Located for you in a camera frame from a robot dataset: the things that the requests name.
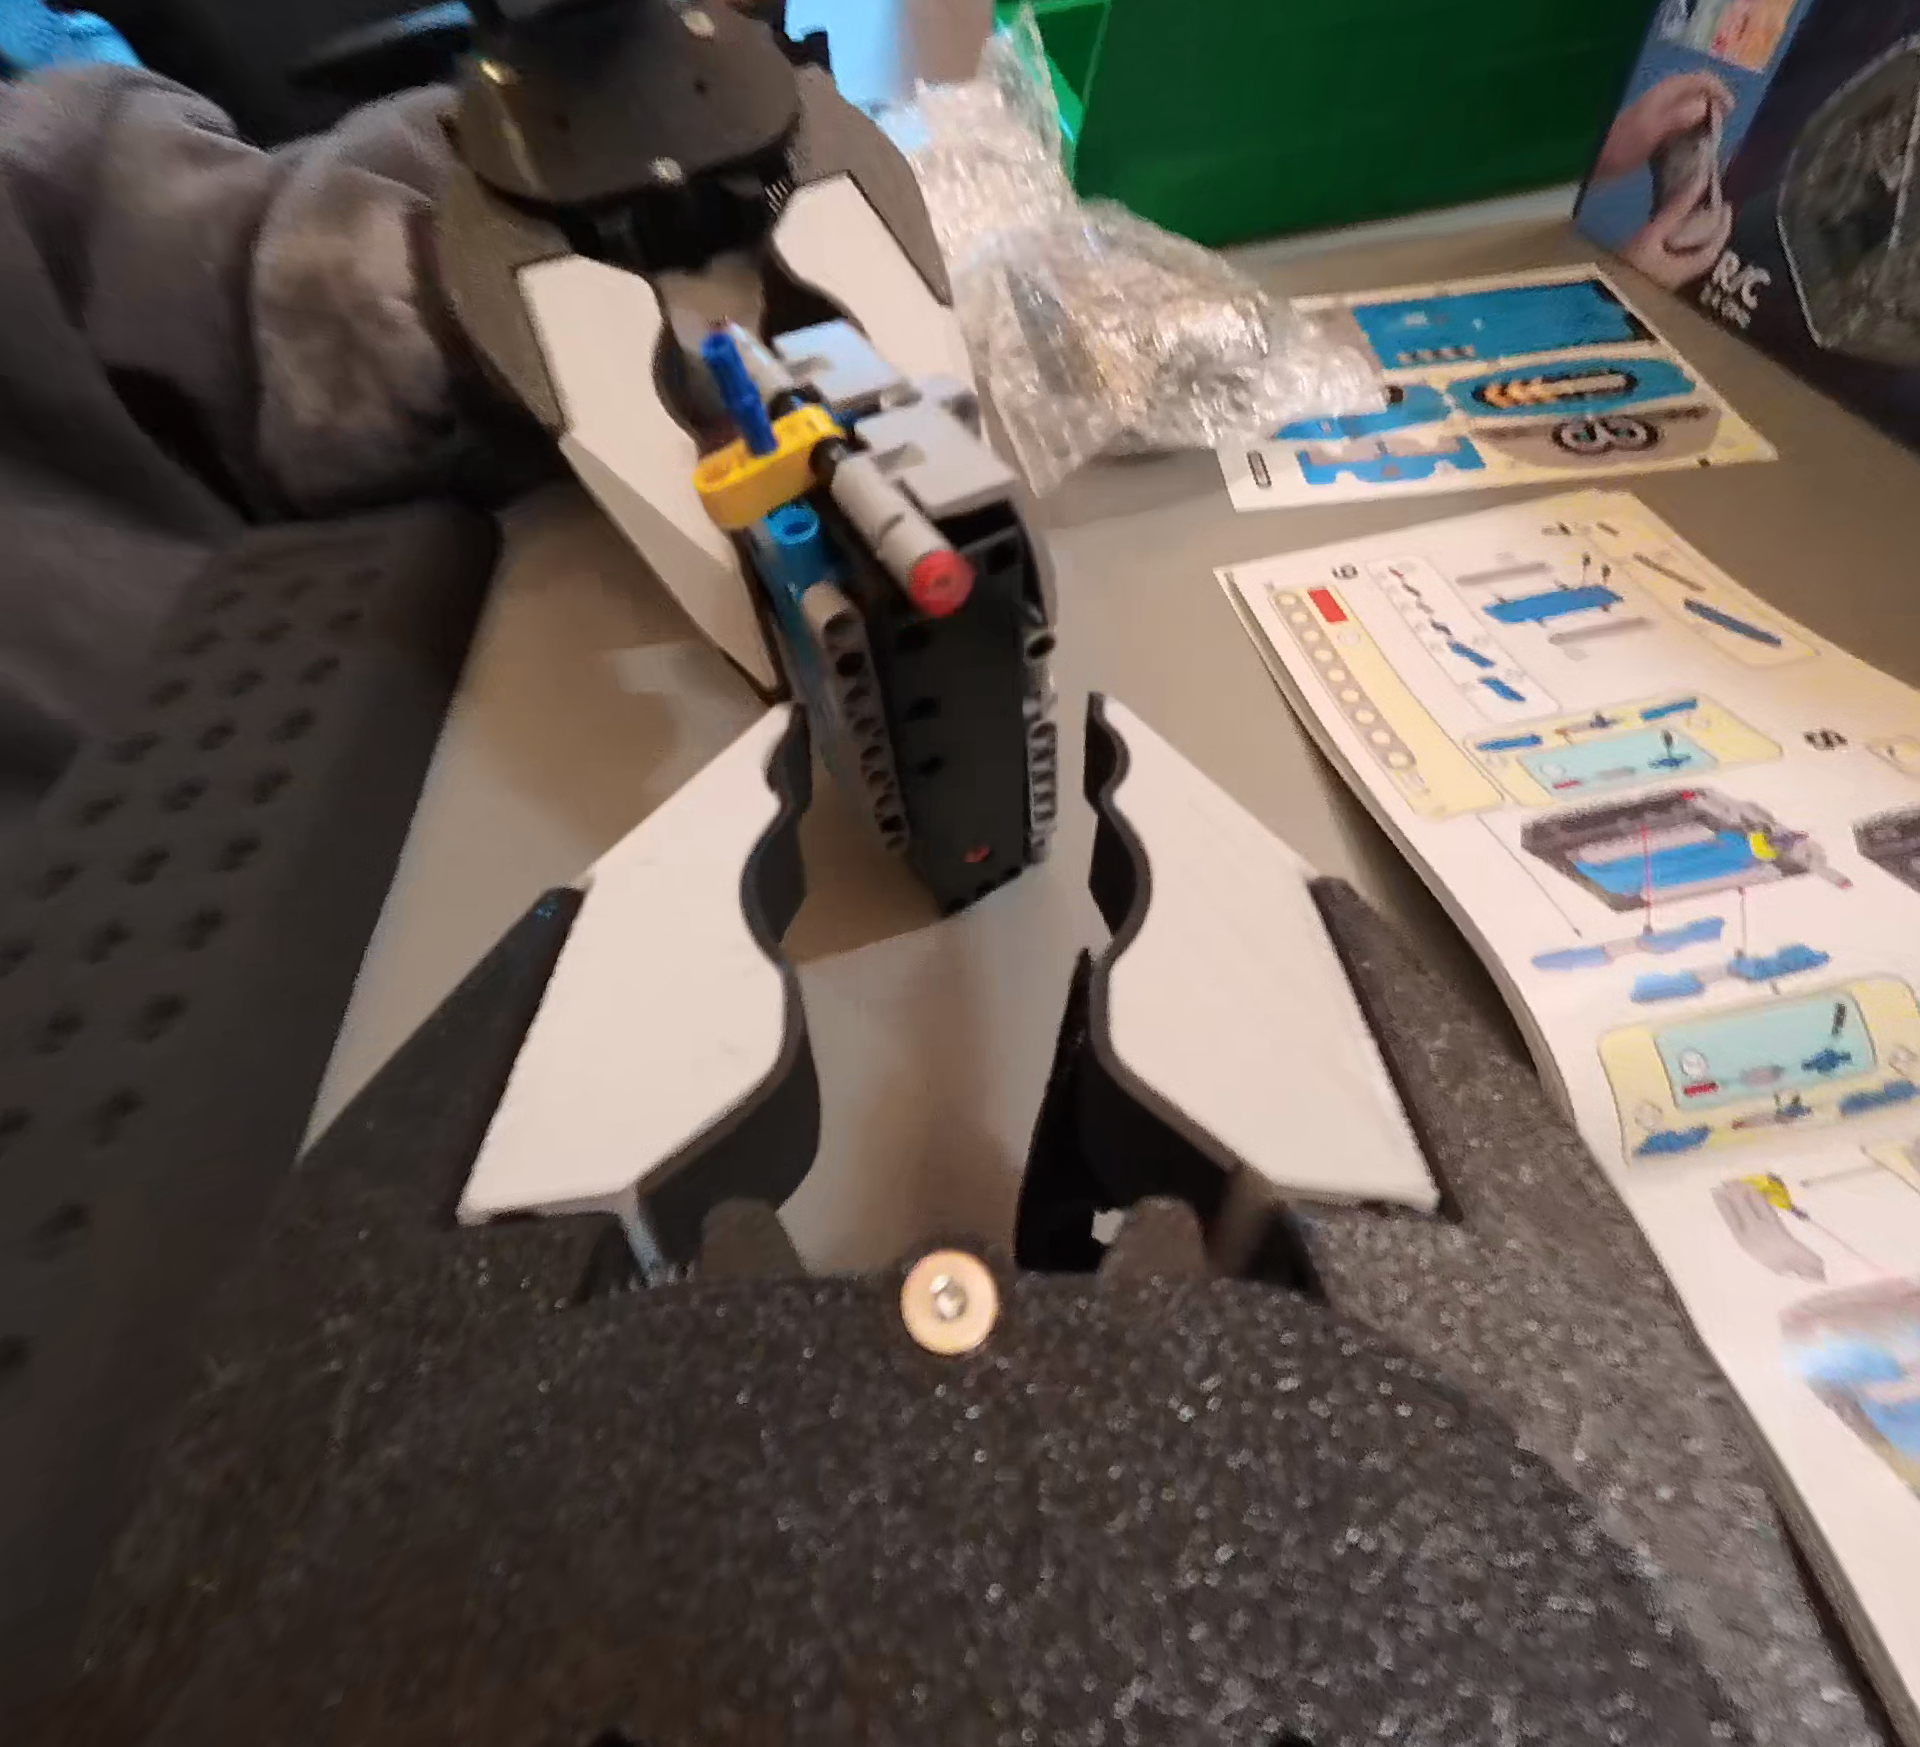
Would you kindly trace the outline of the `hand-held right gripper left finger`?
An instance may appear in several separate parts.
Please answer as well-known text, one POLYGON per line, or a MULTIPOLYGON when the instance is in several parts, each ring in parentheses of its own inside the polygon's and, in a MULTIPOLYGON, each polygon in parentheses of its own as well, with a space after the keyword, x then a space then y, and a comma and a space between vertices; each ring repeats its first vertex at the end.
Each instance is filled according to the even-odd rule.
POLYGON ((604 852, 455 1204, 464 1227, 647 1208, 798 1063, 802 717, 752 726, 604 852))

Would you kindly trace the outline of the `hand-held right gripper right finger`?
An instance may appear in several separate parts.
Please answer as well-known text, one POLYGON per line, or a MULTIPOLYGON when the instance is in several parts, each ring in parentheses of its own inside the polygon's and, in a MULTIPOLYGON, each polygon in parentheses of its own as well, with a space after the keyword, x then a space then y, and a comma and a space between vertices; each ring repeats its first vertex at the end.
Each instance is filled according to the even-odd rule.
POLYGON ((1435 1213, 1306 858, 1110 694, 1086 701, 1085 800, 1100 1080, 1232 1183, 1435 1213))

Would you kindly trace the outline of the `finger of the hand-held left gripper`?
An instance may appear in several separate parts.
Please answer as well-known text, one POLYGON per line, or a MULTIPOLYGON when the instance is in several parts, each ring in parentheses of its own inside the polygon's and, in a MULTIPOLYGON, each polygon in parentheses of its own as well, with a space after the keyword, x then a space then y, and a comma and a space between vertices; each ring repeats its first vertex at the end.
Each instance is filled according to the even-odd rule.
POLYGON ((976 386, 945 257, 912 175, 877 185, 822 175, 795 185, 772 229, 772 261, 899 374, 976 386))
POLYGON ((763 696, 778 694, 751 578, 694 492, 699 444, 657 378, 659 293, 591 260, 542 260, 516 284, 560 398, 566 463, 689 625, 763 696))

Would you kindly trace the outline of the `grey beam with blue connector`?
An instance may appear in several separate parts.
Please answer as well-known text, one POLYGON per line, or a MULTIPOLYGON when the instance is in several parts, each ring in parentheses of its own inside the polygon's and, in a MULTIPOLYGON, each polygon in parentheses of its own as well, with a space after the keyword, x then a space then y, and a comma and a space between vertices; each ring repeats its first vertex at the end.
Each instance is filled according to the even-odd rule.
POLYGON ((875 844, 903 856, 910 820, 896 744, 865 621, 818 507, 793 502, 754 521, 746 554, 781 668, 798 696, 812 741, 875 844))

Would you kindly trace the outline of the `black and grey brick assembly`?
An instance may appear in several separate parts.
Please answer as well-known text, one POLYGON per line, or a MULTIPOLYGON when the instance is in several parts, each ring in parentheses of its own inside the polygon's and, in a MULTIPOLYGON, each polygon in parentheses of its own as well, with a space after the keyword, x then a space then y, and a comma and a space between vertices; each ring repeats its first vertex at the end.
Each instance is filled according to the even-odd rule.
POLYGON ((972 391, 899 374, 849 323, 774 343, 725 323, 701 364, 722 424, 694 492, 732 537, 778 660, 746 531, 787 504, 818 507, 896 744, 910 846, 893 858, 937 914, 964 911, 1039 863, 1058 820, 1058 615, 1020 479, 972 391))

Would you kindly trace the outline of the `person's left forearm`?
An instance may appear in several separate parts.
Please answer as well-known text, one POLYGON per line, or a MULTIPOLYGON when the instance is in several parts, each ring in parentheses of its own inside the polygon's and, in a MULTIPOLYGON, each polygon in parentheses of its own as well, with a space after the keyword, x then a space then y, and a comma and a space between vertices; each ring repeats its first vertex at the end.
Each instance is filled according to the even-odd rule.
POLYGON ((419 88, 270 152, 145 71, 4 84, 4 828, 240 529, 501 505, 557 463, 445 297, 448 111, 419 88))

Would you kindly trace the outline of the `grey desk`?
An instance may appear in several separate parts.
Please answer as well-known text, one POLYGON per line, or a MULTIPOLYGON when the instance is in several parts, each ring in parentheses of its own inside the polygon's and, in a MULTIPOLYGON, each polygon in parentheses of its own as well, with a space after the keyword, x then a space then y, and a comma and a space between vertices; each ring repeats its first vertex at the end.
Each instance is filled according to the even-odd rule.
MULTIPOLYGON (((1634 492, 1742 587, 1916 683, 1916 454, 1644 277, 1606 270, 1778 452, 1606 490, 1634 492)), ((1525 497, 1537 490, 1241 514, 1215 459, 1187 452, 1086 468, 1036 505, 1067 709, 1068 800, 1049 863, 941 920, 827 782, 802 822, 804 904, 787 949, 822 1147, 782 1222, 814 1270, 1012 1239, 1071 971, 1102 935, 1081 797, 1089 690, 1115 694, 1320 871, 1357 885, 1521 1049, 1475 951, 1279 701, 1215 572, 1525 497)), ((538 895, 575 881, 759 712, 583 494, 548 487, 499 523, 487 604, 310 1140, 538 895)))

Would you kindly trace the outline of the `crinkled clear plastic bag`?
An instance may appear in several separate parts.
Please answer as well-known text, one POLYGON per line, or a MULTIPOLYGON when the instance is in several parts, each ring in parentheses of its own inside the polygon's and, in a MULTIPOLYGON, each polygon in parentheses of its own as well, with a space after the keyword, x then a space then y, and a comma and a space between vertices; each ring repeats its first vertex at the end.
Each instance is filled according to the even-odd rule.
POLYGON ((972 78, 903 120, 993 435, 1028 492, 1078 471, 1381 413, 1381 366, 1221 256, 1068 178, 1068 128, 1028 7, 972 78))

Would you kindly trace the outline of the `building instruction booklet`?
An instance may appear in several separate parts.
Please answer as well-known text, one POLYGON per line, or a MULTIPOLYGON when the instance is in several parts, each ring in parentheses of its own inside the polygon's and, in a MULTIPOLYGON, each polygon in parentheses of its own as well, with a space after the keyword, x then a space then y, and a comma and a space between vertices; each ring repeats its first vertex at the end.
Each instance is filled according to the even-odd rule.
POLYGON ((1621 490, 1221 565, 1917 1693, 1916 690, 1621 490))

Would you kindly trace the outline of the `black perforated pad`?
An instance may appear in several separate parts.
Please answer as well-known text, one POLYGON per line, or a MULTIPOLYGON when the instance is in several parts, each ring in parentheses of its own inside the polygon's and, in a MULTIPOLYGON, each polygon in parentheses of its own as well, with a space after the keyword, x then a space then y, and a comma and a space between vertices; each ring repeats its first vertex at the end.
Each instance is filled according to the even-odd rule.
POLYGON ((4 881, 4 1734, 60 1680, 316 1106, 499 556, 429 504, 184 591, 4 881))

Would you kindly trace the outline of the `blue sticker sheet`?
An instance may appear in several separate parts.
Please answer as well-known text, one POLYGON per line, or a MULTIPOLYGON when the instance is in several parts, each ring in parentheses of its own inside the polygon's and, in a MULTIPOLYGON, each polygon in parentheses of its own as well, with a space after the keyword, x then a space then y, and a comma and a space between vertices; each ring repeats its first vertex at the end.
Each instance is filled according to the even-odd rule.
POLYGON ((1778 448, 1596 266, 1298 302, 1383 403, 1218 450, 1235 511, 1759 465, 1778 448))

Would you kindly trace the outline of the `dark printed toy box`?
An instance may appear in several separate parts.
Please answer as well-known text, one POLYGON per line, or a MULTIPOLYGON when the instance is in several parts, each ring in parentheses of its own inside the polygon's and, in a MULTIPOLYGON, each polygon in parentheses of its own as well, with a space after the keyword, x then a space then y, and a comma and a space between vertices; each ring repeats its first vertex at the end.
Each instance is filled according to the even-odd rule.
POLYGON ((1655 0, 1572 222, 1917 444, 1917 0, 1655 0))

